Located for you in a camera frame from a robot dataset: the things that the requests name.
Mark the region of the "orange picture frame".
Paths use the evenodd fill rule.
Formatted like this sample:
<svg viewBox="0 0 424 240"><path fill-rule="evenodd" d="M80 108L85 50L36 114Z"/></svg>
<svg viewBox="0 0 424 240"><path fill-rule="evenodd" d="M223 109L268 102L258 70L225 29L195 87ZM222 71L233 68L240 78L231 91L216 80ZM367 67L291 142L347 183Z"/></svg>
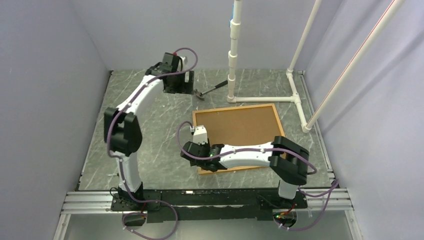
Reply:
<svg viewBox="0 0 424 240"><path fill-rule="evenodd" d="M205 127L211 145L253 146L285 136L273 103L195 110L192 119Z"/></svg>

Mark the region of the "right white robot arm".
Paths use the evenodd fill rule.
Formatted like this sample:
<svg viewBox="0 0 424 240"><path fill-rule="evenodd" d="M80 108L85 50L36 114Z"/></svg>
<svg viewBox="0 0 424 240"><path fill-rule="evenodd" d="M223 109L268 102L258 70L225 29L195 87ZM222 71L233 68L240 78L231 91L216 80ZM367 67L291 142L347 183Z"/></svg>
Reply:
<svg viewBox="0 0 424 240"><path fill-rule="evenodd" d="M250 146L228 144L199 144L192 141L180 147L180 155L191 166L217 172L235 167L268 167L280 178L276 203L289 207L299 187L307 184L307 178L317 172L309 162L309 151L284 136L273 141Z"/></svg>

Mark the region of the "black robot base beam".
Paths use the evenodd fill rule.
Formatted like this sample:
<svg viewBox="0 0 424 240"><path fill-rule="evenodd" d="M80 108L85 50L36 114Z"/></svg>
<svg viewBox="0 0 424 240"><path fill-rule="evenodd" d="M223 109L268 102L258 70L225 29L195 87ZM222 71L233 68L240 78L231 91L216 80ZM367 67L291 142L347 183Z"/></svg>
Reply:
<svg viewBox="0 0 424 240"><path fill-rule="evenodd" d="M255 219L271 221L279 211L307 209L306 196L297 192L294 199L278 195L277 188L218 188L218 189L146 189L146 204L128 196L113 194L112 212L147 214L148 223L165 221Z"/></svg>

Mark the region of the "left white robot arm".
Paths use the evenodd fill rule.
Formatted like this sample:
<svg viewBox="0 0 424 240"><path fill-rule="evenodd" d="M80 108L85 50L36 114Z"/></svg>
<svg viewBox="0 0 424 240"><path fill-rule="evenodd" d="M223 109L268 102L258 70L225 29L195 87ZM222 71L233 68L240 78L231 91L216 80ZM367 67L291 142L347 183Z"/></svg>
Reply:
<svg viewBox="0 0 424 240"><path fill-rule="evenodd" d="M166 52L162 61L148 68L136 89L116 107L104 111L104 142L107 153L116 160L119 175L117 195L131 210L144 203L143 182L137 154L143 141L140 117L157 95L194 93L194 71L187 57Z"/></svg>

